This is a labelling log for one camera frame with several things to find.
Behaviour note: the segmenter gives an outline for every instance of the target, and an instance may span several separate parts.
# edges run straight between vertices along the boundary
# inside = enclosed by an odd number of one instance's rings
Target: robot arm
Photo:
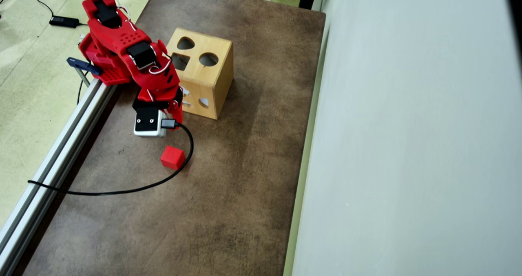
[[[106,85],[134,79],[142,88],[133,105],[137,112],[156,107],[181,123],[183,91],[165,44],[153,42],[114,0],[86,0],[82,5],[90,33],[80,43],[80,51],[101,68],[102,73],[94,77]]]

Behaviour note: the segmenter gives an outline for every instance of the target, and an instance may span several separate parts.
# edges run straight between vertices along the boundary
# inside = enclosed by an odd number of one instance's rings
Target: table surface
[[[234,42],[234,81],[219,120],[184,114],[194,156],[174,179],[136,194],[65,196],[26,275],[282,274],[325,15],[261,0],[150,0],[137,26]],[[139,187],[171,173],[183,131],[133,135],[125,85],[71,190]]]

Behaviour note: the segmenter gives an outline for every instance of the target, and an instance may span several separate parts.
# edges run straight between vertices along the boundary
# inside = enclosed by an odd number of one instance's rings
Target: circular hole
[[[184,36],[183,38],[179,39],[179,42],[177,43],[177,48],[180,50],[192,49],[194,48],[194,41]]]
[[[208,109],[208,99],[207,98],[201,98],[198,100],[198,103],[205,109]]]
[[[218,63],[218,56],[214,53],[203,53],[199,57],[199,62],[204,66],[214,66]]]

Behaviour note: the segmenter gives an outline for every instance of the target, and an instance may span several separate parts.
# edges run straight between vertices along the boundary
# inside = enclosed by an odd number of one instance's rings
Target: power adapter
[[[64,27],[71,27],[71,28],[75,29],[78,25],[80,25],[80,20],[78,20],[78,18],[53,16],[53,17],[51,17],[49,24],[64,26]]]

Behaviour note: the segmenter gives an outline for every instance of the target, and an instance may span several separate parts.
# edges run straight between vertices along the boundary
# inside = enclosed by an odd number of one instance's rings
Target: wooden box
[[[183,88],[183,111],[217,119],[234,78],[232,42],[176,29],[166,49]]]

